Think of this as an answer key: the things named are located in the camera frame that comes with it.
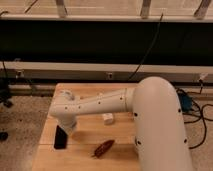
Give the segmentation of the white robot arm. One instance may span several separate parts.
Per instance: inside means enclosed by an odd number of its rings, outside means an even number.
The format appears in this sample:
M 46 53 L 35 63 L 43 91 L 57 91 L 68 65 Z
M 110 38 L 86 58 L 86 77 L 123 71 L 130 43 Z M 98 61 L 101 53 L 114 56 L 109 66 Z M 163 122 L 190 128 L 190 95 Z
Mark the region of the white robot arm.
M 133 114 L 140 171 L 194 171 L 179 97 L 162 77 L 84 99 L 63 91 L 49 108 L 65 132 L 80 115 L 121 112 Z

